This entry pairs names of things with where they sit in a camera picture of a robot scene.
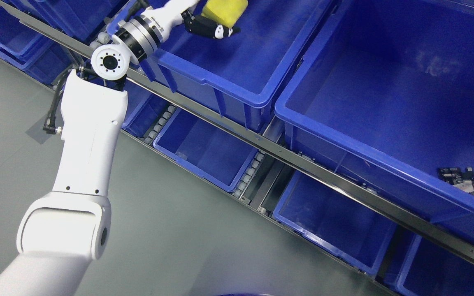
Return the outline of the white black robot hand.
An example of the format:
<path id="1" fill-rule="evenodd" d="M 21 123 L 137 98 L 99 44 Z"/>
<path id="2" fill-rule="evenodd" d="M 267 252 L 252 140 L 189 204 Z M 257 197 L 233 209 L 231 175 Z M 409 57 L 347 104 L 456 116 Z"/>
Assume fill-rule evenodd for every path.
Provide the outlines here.
<path id="1" fill-rule="evenodd" d="M 146 9 L 143 19 L 152 22 L 150 28 L 160 34 L 161 41 L 167 41 L 173 28 L 184 25 L 186 32 L 208 39 L 226 39 L 239 32 L 239 28 L 227 28 L 215 21 L 195 14 L 198 0 L 169 0 L 162 7 Z"/>

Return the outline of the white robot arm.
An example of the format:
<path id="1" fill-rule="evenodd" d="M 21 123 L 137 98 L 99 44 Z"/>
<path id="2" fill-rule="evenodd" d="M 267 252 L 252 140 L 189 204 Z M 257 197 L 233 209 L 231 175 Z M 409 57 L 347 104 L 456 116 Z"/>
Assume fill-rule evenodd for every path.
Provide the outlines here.
<path id="1" fill-rule="evenodd" d="M 128 107 L 128 92 L 98 86 L 72 69 L 64 75 L 63 151 L 53 189 L 33 202 L 19 224 L 19 254 L 0 274 L 0 296 L 72 296 L 107 246 L 112 210 L 107 197 L 112 162 Z"/>

